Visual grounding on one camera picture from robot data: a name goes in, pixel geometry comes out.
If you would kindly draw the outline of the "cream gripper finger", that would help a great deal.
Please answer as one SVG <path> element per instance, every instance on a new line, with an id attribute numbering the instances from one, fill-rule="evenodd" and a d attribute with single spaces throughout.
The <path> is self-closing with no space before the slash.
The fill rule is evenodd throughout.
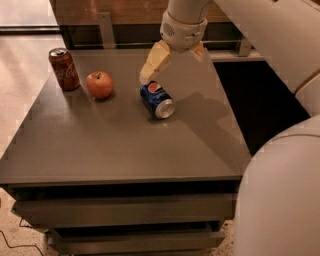
<path id="1" fill-rule="evenodd" d="M 164 69 L 170 62 L 170 53 L 170 46 L 163 40 L 153 45 L 139 74 L 142 84 L 148 84 Z"/>
<path id="2" fill-rule="evenodd" d="M 195 45 L 192 49 L 191 49 L 191 53 L 193 55 L 193 57 L 198 60 L 198 61 L 202 61 L 204 58 L 204 47 L 203 47 L 203 42 L 200 41 L 197 45 Z"/>

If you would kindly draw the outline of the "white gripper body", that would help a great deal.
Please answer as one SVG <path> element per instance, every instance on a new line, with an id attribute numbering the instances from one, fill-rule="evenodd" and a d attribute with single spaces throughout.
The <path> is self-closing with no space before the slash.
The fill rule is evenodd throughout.
<path id="1" fill-rule="evenodd" d="M 168 11 L 162 17 L 160 35 L 173 50 L 184 52 L 194 48 L 203 38 L 207 20 L 200 23 L 187 24 L 174 19 Z"/>

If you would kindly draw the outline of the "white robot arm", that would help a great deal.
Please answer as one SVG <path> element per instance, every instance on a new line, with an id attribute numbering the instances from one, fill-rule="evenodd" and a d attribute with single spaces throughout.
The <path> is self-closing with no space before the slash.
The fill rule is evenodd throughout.
<path id="1" fill-rule="evenodd" d="M 149 82 L 172 51 L 203 54 L 215 3 L 309 114 L 247 166 L 234 217 L 234 256 L 320 256 L 320 6 L 316 0 L 169 0 L 140 72 Z"/>

